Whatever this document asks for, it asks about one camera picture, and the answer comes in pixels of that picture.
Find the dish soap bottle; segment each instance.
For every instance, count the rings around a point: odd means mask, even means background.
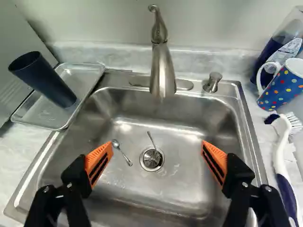
[[[267,61],[277,61],[281,65],[288,58],[296,57],[303,49],[303,6],[296,6],[284,19],[283,23],[266,44],[258,57],[251,82],[256,84],[257,71]],[[261,73],[261,85],[263,88],[273,79],[275,68],[265,67]]]

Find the countertop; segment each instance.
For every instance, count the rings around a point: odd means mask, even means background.
[[[195,74],[195,79],[204,79],[208,74]],[[264,119],[269,116],[256,104],[258,97],[257,89],[248,78],[241,74],[224,74],[223,79],[238,80],[243,86],[243,91],[250,110],[252,121],[255,127],[259,146],[261,149],[263,162],[265,165],[268,182],[270,185],[277,187],[274,172],[271,167],[271,150],[277,139],[276,132],[271,125],[265,125]],[[14,124],[8,122],[0,129],[0,169],[1,181],[0,187],[0,224],[5,227],[22,226],[20,223],[3,215],[3,209],[12,196],[15,188],[21,180],[23,174],[29,167],[31,161],[40,150],[51,131],[34,128],[27,125]],[[290,160],[286,162],[294,190],[298,196],[299,204],[303,207],[303,181],[296,168],[296,164]]]

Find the dish brush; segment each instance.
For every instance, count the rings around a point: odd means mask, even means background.
[[[273,153],[273,167],[276,172],[276,180],[285,210],[289,216],[290,222],[296,226],[303,227],[302,215],[299,208],[298,200],[295,197],[293,187],[290,183],[290,177],[284,163],[284,148],[288,142],[289,135],[294,135],[302,130],[301,121],[293,112],[287,114],[272,114],[265,121],[265,124],[271,124],[276,129],[279,139],[276,150]]]

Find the polka dot mug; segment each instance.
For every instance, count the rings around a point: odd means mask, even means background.
[[[265,66],[274,66],[274,78],[263,89],[260,82],[261,71]],[[303,59],[289,58],[281,66],[278,62],[266,62],[257,72],[257,87],[259,91],[258,105],[267,111],[273,111],[290,102],[303,93]]]

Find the baking sheet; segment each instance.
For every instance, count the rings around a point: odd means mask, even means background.
[[[11,121],[53,131],[65,129],[100,80],[104,70],[104,65],[60,64],[55,71],[77,96],[76,103],[63,109],[40,92],[34,91],[13,113]]]

